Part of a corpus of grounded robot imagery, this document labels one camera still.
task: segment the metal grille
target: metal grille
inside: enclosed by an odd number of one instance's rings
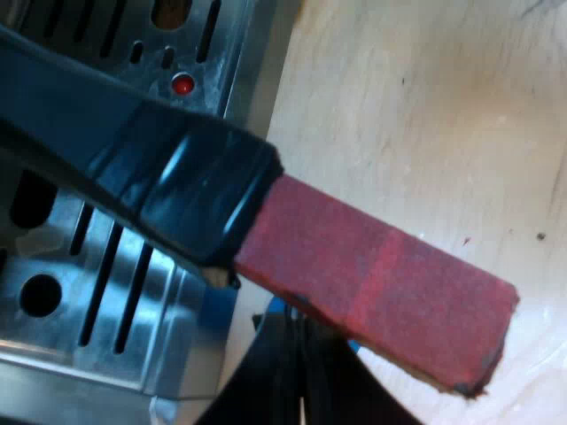
[[[222,116],[247,7],[245,0],[42,0],[30,3],[20,32],[172,104]],[[171,89],[181,72],[195,81],[189,96]],[[80,199],[16,166],[2,168],[11,184],[0,189],[0,246],[7,247],[0,359],[143,390],[159,356],[154,342],[167,331],[162,319],[175,305],[168,293],[184,288],[177,316],[190,343],[182,344],[178,364],[169,365],[182,375],[206,315],[203,300],[219,294]],[[49,297],[53,293],[60,299]],[[218,352],[234,299],[221,304],[228,314],[215,336]],[[164,344],[179,350],[175,341]],[[213,385],[206,387],[212,394],[221,355],[209,357]],[[152,379],[155,390],[179,395],[179,382]]]
[[[299,8],[299,0],[0,3],[0,23],[32,41],[259,136]],[[188,96],[172,88],[180,74],[194,81]],[[0,182],[0,416],[191,423],[216,392],[236,293],[207,288],[5,158]]]

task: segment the wooden table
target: wooden table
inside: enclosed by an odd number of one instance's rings
[[[522,298],[476,401],[360,352],[425,423],[567,422],[563,1],[305,0],[297,19],[268,136],[287,172]],[[242,290],[223,381],[269,298]]]

